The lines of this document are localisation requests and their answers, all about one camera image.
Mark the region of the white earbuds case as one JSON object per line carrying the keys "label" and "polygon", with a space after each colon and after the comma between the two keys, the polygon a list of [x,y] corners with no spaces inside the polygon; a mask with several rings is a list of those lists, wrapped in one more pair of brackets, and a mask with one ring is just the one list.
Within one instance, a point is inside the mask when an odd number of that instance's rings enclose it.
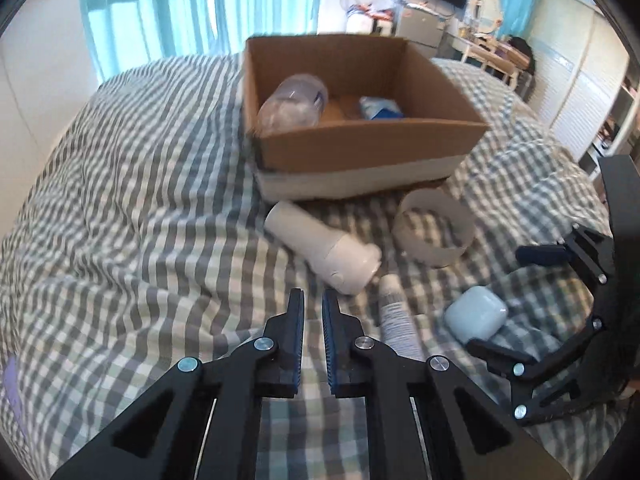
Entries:
{"label": "white earbuds case", "polygon": [[452,336],[465,346],[472,339],[488,341],[495,336],[508,315],[508,306],[494,292],[473,286],[450,304],[444,320]]}

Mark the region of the blue white tube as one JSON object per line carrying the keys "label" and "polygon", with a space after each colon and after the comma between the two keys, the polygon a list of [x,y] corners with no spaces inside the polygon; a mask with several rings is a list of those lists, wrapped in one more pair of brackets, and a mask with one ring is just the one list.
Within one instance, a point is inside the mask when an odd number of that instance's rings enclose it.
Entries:
{"label": "blue white tube", "polygon": [[414,324],[400,279],[386,274],[378,282],[378,314],[382,341],[398,356],[423,361],[422,342]]}

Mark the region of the white handheld device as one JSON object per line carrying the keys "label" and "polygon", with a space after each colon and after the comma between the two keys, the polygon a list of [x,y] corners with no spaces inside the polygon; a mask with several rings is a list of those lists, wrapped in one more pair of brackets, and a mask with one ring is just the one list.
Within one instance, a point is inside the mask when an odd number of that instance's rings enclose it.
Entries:
{"label": "white handheld device", "polygon": [[343,295],[358,295],[381,266],[382,252],[345,231],[333,229],[290,202],[276,203],[265,229],[311,271]]}

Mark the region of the checkered bed blanket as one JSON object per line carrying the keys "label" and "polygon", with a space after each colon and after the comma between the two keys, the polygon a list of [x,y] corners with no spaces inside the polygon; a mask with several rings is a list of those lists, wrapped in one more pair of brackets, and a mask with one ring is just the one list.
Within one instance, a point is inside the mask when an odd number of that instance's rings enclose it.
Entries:
{"label": "checkered bed blanket", "polygon": [[[311,203],[329,226],[382,250],[426,353],[449,356],[495,401],[509,387],[469,356],[442,315],[484,285],[510,315],[498,344],[545,356],[584,324],[588,290],[567,266],[522,268],[515,249],[574,224],[603,232],[591,182],[503,84],[439,68],[488,123],[446,182],[475,240],[445,269],[397,247],[400,193]],[[183,356],[219,358],[257,336],[288,292],[306,294],[302,388],[262,411],[262,479],[363,479],[364,406],[326,384],[323,286],[265,231],[241,119],[238,58],[170,58],[104,82],[76,116],[1,244],[1,433],[47,479]]]}

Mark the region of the white vanity desk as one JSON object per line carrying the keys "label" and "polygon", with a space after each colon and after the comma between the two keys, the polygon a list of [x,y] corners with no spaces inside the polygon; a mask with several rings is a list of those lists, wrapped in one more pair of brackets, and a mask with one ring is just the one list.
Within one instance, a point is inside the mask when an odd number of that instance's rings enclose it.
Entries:
{"label": "white vanity desk", "polygon": [[467,60],[475,60],[480,62],[482,70],[486,70],[486,68],[498,70],[499,73],[502,73],[502,82],[512,90],[516,88],[518,84],[518,69],[514,63],[469,39],[457,37],[456,41],[458,50],[461,52],[462,63]]}

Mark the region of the white louvered wardrobe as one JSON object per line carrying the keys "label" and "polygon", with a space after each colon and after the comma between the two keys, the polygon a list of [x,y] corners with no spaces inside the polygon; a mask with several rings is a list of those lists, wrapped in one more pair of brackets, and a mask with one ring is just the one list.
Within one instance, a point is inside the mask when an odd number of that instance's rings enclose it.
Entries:
{"label": "white louvered wardrobe", "polygon": [[629,54],[602,12],[580,0],[539,0],[527,42],[536,60],[529,106],[579,160],[614,105]]}

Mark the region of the blue white packet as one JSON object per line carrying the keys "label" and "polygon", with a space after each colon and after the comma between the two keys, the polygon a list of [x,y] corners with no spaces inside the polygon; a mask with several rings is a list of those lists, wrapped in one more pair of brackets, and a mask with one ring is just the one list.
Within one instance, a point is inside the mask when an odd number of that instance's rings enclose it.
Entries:
{"label": "blue white packet", "polygon": [[394,100],[363,96],[359,99],[360,112],[367,120],[402,119],[404,113]]}

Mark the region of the brown cardboard box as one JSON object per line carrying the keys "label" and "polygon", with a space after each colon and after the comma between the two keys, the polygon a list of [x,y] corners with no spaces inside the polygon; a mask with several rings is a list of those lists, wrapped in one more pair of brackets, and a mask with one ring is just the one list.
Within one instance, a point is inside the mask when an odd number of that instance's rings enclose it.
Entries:
{"label": "brown cardboard box", "polygon": [[[286,78],[311,74],[329,92],[312,128],[261,134],[262,104]],[[367,120],[363,96],[394,100],[405,117]],[[411,42],[371,35],[256,36],[244,51],[244,128],[262,198],[342,200],[449,178],[488,125]]]}

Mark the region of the oval vanity mirror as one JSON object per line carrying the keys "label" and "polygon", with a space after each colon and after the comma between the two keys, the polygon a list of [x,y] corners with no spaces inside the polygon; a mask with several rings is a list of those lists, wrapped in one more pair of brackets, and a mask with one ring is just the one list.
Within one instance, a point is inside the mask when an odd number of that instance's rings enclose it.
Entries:
{"label": "oval vanity mirror", "polygon": [[466,16],[478,34],[492,35],[503,22],[500,0],[469,0]]}

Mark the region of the silver mini fridge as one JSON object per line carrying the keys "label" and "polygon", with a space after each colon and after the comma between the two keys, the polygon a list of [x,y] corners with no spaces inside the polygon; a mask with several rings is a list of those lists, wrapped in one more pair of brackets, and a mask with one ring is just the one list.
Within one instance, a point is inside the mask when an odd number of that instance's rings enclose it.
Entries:
{"label": "silver mini fridge", "polygon": [[439,14],[420,6],[403,6],[398,11],[395,36],[414,44],[426,58],[434,58],[445,27],[446,20]]}

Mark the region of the clear plastic jar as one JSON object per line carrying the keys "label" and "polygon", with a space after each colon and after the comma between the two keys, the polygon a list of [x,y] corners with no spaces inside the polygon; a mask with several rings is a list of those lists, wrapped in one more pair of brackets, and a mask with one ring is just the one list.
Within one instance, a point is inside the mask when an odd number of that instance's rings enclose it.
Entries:
{"label": "clear plastic jar", "polygon": [[328,102],[329,92],[321,79],[311,74],[293,75],[262,104],[256,130],[273,134],[315,127]]}

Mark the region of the teal window curtain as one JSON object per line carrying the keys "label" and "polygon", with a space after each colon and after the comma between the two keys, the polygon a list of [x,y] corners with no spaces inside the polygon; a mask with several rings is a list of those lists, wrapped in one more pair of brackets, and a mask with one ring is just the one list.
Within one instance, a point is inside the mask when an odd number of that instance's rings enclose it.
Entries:
{"label": "teal window curtain", "polygon": [[96,76],[170,56],[240,52],[253,36],[313,34],[320,0],[79,0]]}

